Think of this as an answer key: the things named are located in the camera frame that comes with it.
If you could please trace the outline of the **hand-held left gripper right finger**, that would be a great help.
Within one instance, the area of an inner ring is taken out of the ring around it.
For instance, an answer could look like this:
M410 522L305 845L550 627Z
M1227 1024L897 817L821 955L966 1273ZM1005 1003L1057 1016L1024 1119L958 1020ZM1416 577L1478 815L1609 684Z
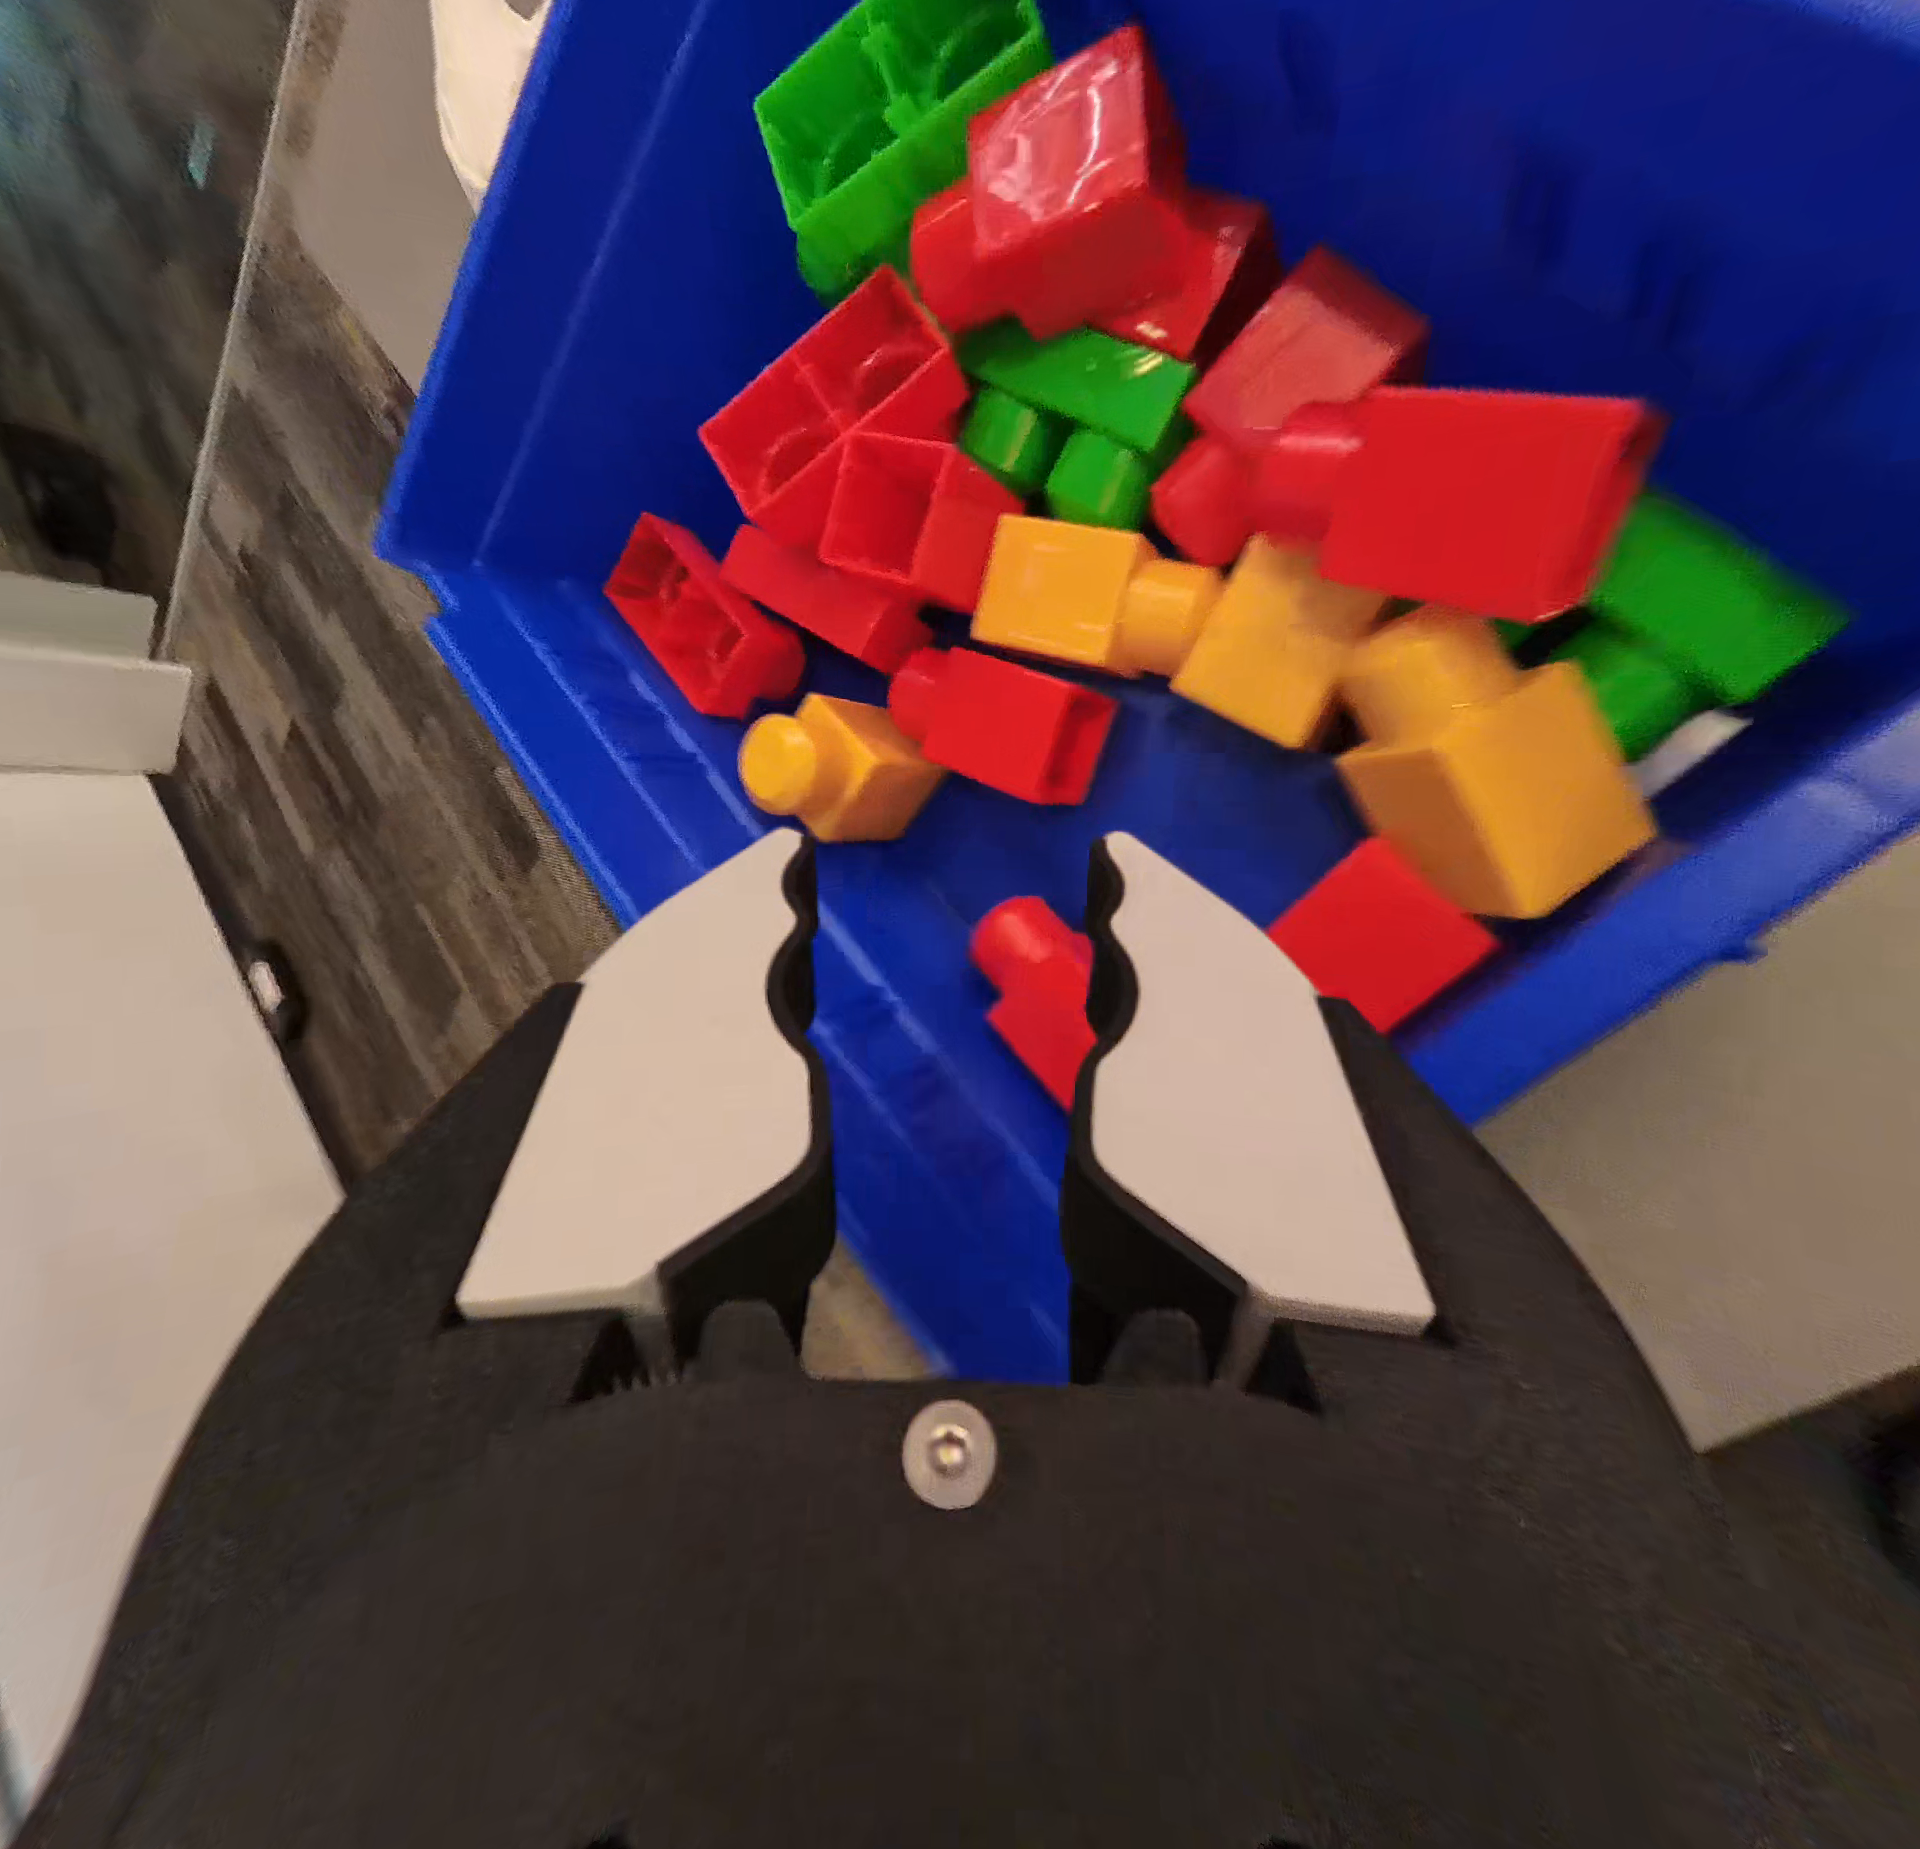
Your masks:
M1419 1334L1433 1297L1312 983L1257 925L1112 831L1090 855L1070 1282L1121 1322L1239 1308Z

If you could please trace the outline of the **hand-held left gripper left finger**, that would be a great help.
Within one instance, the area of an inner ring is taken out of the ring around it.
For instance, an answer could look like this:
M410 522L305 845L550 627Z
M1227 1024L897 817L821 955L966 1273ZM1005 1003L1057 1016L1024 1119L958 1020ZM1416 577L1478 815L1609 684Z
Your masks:
M776 828L659 903L577 984L455 1289L465 1319L803 1319L835 1244L807 1038L813 843Z

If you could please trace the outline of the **blue storage bin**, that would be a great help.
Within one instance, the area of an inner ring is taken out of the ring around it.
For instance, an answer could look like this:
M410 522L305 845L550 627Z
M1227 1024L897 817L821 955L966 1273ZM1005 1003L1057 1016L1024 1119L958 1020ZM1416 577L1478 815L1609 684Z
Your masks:
M622 925L756 843L744 724L605 586L644 514L724 554L700 426L825 312L753 94L851 37L813 196L950 48L1128 21L1197 182L1418 309L1437 387L1642 397L1647 486L1842 614L1647 853L1399 1031L1484 1121L1916 831L1916 0L556 0L378 551Z

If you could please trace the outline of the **white cloth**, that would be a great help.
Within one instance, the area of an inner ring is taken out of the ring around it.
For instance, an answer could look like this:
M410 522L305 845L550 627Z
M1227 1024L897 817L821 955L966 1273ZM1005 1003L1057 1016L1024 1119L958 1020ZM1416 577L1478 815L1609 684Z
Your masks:
M486 201L556 0L427 0L438 132L471 213Z

